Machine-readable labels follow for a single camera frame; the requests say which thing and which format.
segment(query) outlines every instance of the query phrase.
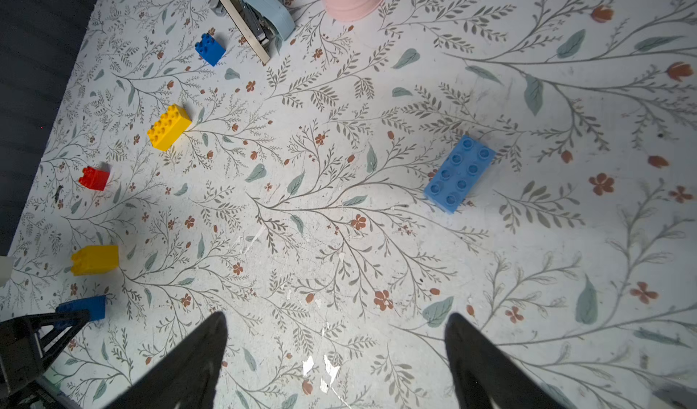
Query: red flower print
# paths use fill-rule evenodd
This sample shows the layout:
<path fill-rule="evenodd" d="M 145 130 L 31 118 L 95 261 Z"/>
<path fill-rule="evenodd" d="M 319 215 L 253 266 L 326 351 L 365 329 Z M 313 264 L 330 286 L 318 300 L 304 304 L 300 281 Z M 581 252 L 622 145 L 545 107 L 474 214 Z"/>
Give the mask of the red flower print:
<path fill-rule="evenodd" d="M 629 293 L 635 297 L 639 297 L 639 301 L 643 304 L 649 304 L 649 299 L 658 299 L 658 293 L 656 291 L 646 291 L 649 288 L 648 283 L 637 282 L 636 285 L 639 286 L 639 289 L 632 288 L 631 290 L 629 290 Z"/>
<path fill-rule="evenodd" d="M 676 190 L 677 190 L 677 191 L 670 191 L 670 192 L 668 192 L 668 195 L 669 195 L 670 197 L 674 197 L 674 198 L 675 198 L 675 201 L 676 201 L 678 204 L 684 204 L 685 201 L 691 201 L 691 200 L 692 200 L 692 195 L 688 195 L 687 193 L 685 193 L 685 187 L 683 187 L 682 185 L 679 185 L 679 186 L 676 188 Z"/>
<path fill-rule="evenodd" d="M 361 217 L 360 214 L 356 214 L 355 220 L 351 221 L 351 225 L 355 228 L 355 230 L 365 228 L 365 217 Z"/>
<path fill-rule="evenodd" d="M 653 167 L 656 167 L 657 169 L 661 169 L 662 167 L 667 167 L 670 165 L 666 158 L 659 157 L 658 155 L 650 156 L 649 164 L 651 164 Z"/>
<path fill-rule="evenodd" d="M 678 82 L 682 82 L 682 79 L 680 79 L 681 77 L 692 76 L 692 68 L 689 64 L 683 63 L 682 61 L 678 61 L 677 63 L 671 64 L 670 67 L 666 70 L 666 73 L 668 74 L 669 78 L 674 79 Z"/>
<path fill-rule="evenodd" d="M 598 5 L 592 13 L 590 13 L 590 18 L 599 24 L 604 24 L 605 22 L 612 20 L 615 12 L 607 8 L 605 5 Z"/>
<path fill-rule="evenodd" d="M 179 299 L 179 301 L 181 302 L 181 304 L 184 305 L 184 308 L 186 308 L 187 306 L 189 306 L 191 304 L 191 296 L 187 294 L 184 297 L 182 297 L 181 299 Z"/>
<path fill-rule="evenodd" d="M 514 306 L 511 309 L 512 311 L 506 311 L 506 315 L 511 318 L 511 323 L 515 324 L 516 321 L 523 321 L 524 317 L 518 314 L 518 311 L 520 310 L 518 309 L 518 306 Z"/>
<path fill-rule="evenodd" d="M 390 292 L 387 290 L 375 291 L 375 299 L 373 299 L 373 303 L 377 304 L 381 311 L 395 307 L 392 300 L 390 300 Z"/>
<path fill-rule="evenodd" d="M 588 179 L 588 182 L 595 185 L 595 187 L 593 187 L 593 192 L 598 196 L 602 196 L 603 192 L 612 193 L 613 191 L 615 191 L 615 188 L 613 187 L 615 180 L 613 178 L 608 178 L 608 176 L 605 175 L 605 173 L 601 173 L 595 178 L 591 176 Z"/>

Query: painted leaf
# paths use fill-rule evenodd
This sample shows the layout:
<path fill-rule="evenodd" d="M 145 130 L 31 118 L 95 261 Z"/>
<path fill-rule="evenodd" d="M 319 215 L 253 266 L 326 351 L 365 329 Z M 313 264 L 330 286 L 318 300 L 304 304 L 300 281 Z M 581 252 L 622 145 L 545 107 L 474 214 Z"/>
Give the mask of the painted leaf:
<path fill-rule="evenodd" d="M 684 342 L 680 341 L 678 338 L 670 338 L 669 336 L 661 335 L 656 332 L 651 332 L 642 327 L 639 330 L 634 331 L 634 336 L 641 339 L 649 339 L 661 344 L 671 344 L 671 345 L 681 345 L 682 347 L 692 348 Z"/>
<path fill-rule="evenodd" d="M 373 146 L 370 146 L 370 150 L 368 151 L 368 156 L 367 156 L 367 163 L 366 163 L 366 168 L 367 168 L 368 173 L 373 173 L 377 167 L 378 167 L 378 157 L 375 156 L 375 151 L 373 151 Z"/>
<path fill-rule="evenodd" d="M 107 391 L 107 381 L 102 380 L 99 382 L 99 386 L 97 387 L 97 391 L 94 393 L 94 397 L 92 397 L 92 401 L 96 400 L 97 398 L 100 398 L 100 396 L 104 395 L 104 393 Z"/>
<path fill-rule="evenodd" d="M 145 270 L 149 271 L 152 265 L 155 263 L 155 259 L 158 258 L 158 253 L 155 252 L 145 261 Z"/>
<path fill-rule="evenodd" d="M 476 73 L 477 76 L 480 76 L 484 79 L 489 79 L 491 81 L 498 82 L 501 85 L 503 85 L 501 81 L 499 81 L 499 79 L 493 73 L 489 72 L 487 69 L 481 68 L 478 65 L 469 65 L 465 69 L 469 70 L 470 72 Z"/>
<path fill-rule="evenodd" d="M 227 68 L 227 70 L 225 70 L 225 79 L 240 79 L 240 74 L 231 68 Z"/>
<path fill-rule="evenodd" d="M 411 96 L 411 91 L 404 87 L 395 87 L 392 89 L 392 97 L 398 98 L 399 96 Z"/>
<path fill-rule="evenodd" d="M 438 327 L 443 324 L 443 321 L 448 317 L 450 308 L 452 308 L 452 299 L 453 297 L 450 296 L 440 302 L 431 303 L 423 310 L 421 315 L 426 318 L 429 327 Z"/>
<path fill-rule="evenodd" d="M 242 350 L 245 351 L 245 361 L 247 361 L 247 365 L 249 365 L 249 369 L 252 371 L 257 370 L 257 361 L 254 360 L 254 356 L 252 356 L 252 353 L 250 353 L 246 348 L 242 348 Z"/>
<path fill-rule="evenodd" d="M 412 64 L 414 61 L 418 61 L 421 56 L 419 55 L 418 52 L 416 52 L 416 49 L 414 48 L 409 48 L 404 51 L 402 54 L 401 58 L 399 61 L 396 62 L 395 65 L 392 66 L 393 69 L 401 69 L 407 64 Z"/>
<path fill-rule="evenodd" d="M 77 209 L 80 207 L 80 204 L 81 204 L 81 203 L 82 203 L 82 199 L 80 199 L 79 201 L 75 202 L 75 203 L 73 204 L 73 206 L 70 207 L 70 213 L 71 213 L 71 214 L 74 214 L 74 213 L 77 211 Z"/>
<path fill-rule="evenodd" d="M 670 37 L 649 37 L 646 40 L 641 40 L 639 43 L 634 45 L 634 49 L 640 52 L 646 52 L 658 46 L 667 45 L 668 43 L 682 38 L 683 36 L 670 36 Z"/>
<path fill-rule="evenodd" d="M 595 287 L 586 275 L 586 287 L 580 292 L 576 301 L 576 321 L 583 324 L 593 324 L 598 319 L 598 299 Z"/>
<path fill-rule="evenodd" d="M 343 206 L 354 206 L 354 205 L 362 204 L 365 201 L 366 197 L 367 196 L 352 197 L 349 200 L 344 201 L 344 203 L 342 203 L 342 205 Z"/>
<path fill-rule="evenodd" d="M 245 179 L 245 182 L 252 182 L 257 179 L 264 178 L 266 176 L 266 168 L 264 167 L 263 164 L 257 164 L 257 166 L 252 170 L 252 172 L 249 174 L 247 179 Z"/>
<path fill-rule="evenodd" d="M 186 183 L 184 183 L 184 185 L 182 185 L 181 188 L 179 188 L 179 191 L 176 192 L 176 193 L 174 193 L 174 195 L 175 195 L 175 196 L 181 196 L 181 195 L 183 195 L 184 193 L 186 193 L 188 189 L 189 189 L 189 186 L 188 186 Z"/>
<path fill-rule="evenodd" d="M 542 89 L 545 86 L 539 79 L 530 75 L 526 75 L 525 80 L 527 82 L 527 87 L 523 94 L 525 103 L 527 104 L 527 108 L 530 108 L 533 114 L 537 115 L 539 109 L 542 108 Z"/>
<path fill-rule="evenodd" d="M 128 105 L 131 105 L 131 102 L 133 102 L 133 96 L 135 95 L 135 86 L 131 84 L 131 92 L 128 93 Z"/>
<path fill-rule="evenodd" d="M 118 184 L 117 192 L 114 193 L 114 203 L 118 203 L 118 198 L 121 197 L 121 184 Z"/>
<path fill-rule="evenodd" d="M 249 409 L 249 403 L 247 403 L 247 399 L 245 398 L 245 396 L 243 396 L 242 393 L 239 391 L 235 391 L 235 393 L 237 393 L 237 396 L 240 399 L 240 403 L 242 404 L 242 406 L 244 406 L 245 409 Z"/>
<path fill-rule="evenodd" d="M 199 240 L 199 253 L 196 254 L 196 257 L 198 259 L 203 258 L 204 252 L 205 252 L 204 234 L 201 234 L 201 239 Z"/>
<path fill-rule="evenodd" d="M 565 406 L 567 409 L 576 409 L 576 405 L 571 403 L 571 400 L 564 395 L 561 389 L 554 385 L 549 385 L 548 383 L 540 383 L 539 387 L 549 394 L 550 397 L 554 398 L 557 403 Z"/>
<path fill-rule="evenodd" d="M 298 400 L 298 395 L 293 394 L 292 396 L 286 398 L 286 400 L 281 403 L 281 409 L 293 409 L 295 402 Z"/>
<path fill-rule="evenodd" d="M 586 38 L 586 31 L 584 29 L 578 30 L 577 32 L 571 34 L 571 37 L 564 42 L 559 48 L 557 48 L 557 56 L 559 58 L 569 58 L 571 55 L 576 54 L 580 46 L 583 44 L 583 39 Z"/>
<path fill-rule="evenodd" d="M 298 232 L 302 233 L 302 230 L 305 228 L 305 223 L 302 222 L 301 218 L 293 214 L 291 220 L 298 227 Z"/>
<path fill-rule="evenodd" d="M 305 177 L 305 170 L 302 171 L 302 173 L 298 176 L 295 177 L 291 181 L 290 184 L 288 184 L 288 193 L 291 194 L 291 196 L 295 195 L 295 193 L 298 192 L 298 188 L 301 187 L 302 184 L 302 179 Z"/>

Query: light blue lego brick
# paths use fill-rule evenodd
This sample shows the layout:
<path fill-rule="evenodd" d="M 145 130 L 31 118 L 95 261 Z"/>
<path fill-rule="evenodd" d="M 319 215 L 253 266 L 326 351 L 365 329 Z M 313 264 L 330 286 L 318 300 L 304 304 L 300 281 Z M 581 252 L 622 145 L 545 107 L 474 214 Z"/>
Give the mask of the light blue lego brick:
<path fill-rule="evenodd" d="M 216 65 L 225 54 L 225 48 L 208 33 L 201 36 L 201 41 L 196 43 L 196 52 L 210 65 Z"/>
<path fill-rule="evenodd" d="M 89 311 L 90 321 L 103 319 L 107 314 L 107 296 L 97 295 L 95 297 L 87 297 L 73 300 L 72 302 L 61 303 L 56 308 L 56 312 L 81 311 L 82 309 L 87 309 Z M 70 321 L 59 321 L 54 325 L 58 330 L 65 329 L 67 326 L 70 326 Z"/>
<path fill-rule="evenodd" d="M 446 213 L 454 213 L 495 154 L 485 145 L 463 136 L 426 185 L 424 195 Z"/>

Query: lego duplo brick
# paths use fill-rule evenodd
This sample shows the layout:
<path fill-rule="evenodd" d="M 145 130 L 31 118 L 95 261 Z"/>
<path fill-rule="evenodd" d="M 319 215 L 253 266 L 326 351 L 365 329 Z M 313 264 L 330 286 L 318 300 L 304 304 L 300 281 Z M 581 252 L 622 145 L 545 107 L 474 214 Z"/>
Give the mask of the lego duplo brick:
<path fill-rule="evenodd" d="M 118 246 L 86 246 L 75 252 L 70 259 L 73 260 L 70 270 L 74 276 L 106 273 L 118 268 Z"/>
<path fill-rule="evenodd" d="M 165 152 L 191 125 L 186 110 L 179 105 L 170 105 L 160 120 L 148 130 L 152 147 Z"/>
<path fill-rule="evenodd" d="M 424 195 L 446 213 L 454 213 L 494 155 L 492 149 L 463 136 L 424 189 Z"/>
<path fill-rule="evenodd" d="M 195 47 L 196 52 L 210 65 L 216 65 L 225 54 L 225 48 L 208 33 L 201 36 L 201 41 L 197 42 Z"/>

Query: white object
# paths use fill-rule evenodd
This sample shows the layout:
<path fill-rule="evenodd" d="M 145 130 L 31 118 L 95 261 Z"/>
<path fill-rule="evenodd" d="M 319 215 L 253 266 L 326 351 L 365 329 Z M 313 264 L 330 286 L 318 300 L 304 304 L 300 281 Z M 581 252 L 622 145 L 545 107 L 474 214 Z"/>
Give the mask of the white object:
<path fill-rule="evenodd" d="M 5 286 L 12 276 L 12 261 L 11 257 L 0 257 L 0 286 Z"/>

